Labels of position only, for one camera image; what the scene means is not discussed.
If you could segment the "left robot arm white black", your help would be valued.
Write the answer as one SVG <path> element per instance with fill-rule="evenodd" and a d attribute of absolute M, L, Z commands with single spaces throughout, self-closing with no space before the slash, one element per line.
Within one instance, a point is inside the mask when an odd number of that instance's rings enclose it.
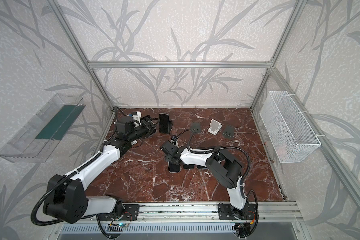
<path fill-rule="evenodd" d="M 102 149 L 81 166 L 65 175 L 55 175 L 46 193 L 31 213 L 32 223 L 38 226 L 60 222 L 70 224 L 100 214 L 116 218 L 124 214 L 123 201 L 117 197 L 88 197 L 86 189 L 108 166 L 124 156 L 132 143 L 145 139 L 156 132 L 159 120 L 144 116 L 123 116 L 116 122 L 113 135 L 103 143 Z"/>

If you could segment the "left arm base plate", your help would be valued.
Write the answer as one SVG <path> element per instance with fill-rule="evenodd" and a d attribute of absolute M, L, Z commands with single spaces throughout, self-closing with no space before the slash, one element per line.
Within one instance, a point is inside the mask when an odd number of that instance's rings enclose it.
<path fill-rule="evenodd" d="M 100 221 L 136 221 L 139 214 L 138 204 L 117 204 L 108 214 L 99 214 Z"/>

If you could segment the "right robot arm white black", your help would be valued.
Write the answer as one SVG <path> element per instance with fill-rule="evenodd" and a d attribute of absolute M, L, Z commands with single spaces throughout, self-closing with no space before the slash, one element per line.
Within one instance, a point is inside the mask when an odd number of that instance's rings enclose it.
<path fill-rule="evenodd" d="M 170 141 L 165 141 L 160 149 L 165 154 L 165 160 L 175 165 L 197 165 L 206 167 L 224 186 L 230 197 L 230 205 L 233 209 L 242 210 L 247 203 L 243 184 L 251 169 L 249 154 L 238 147 L 216 147 L 214 149 L 192 149 L 188 146 L 177 147 Z M 246 169 L 243 171 L 242 162 L 230 153 L 236 150 L 244 154 L 247 159 Z"/>

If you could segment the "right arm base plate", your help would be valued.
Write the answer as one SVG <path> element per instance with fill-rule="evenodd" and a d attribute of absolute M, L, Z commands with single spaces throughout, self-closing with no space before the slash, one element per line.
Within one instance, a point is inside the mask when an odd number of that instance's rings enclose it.
<path fill-rule="evenodd" d="M 219 203 L 218 215 L 219 220 L 257 220 L 258 208 L 256 204 L 246 203 L 245 206 L 239 210 L 230 204 Z"/>

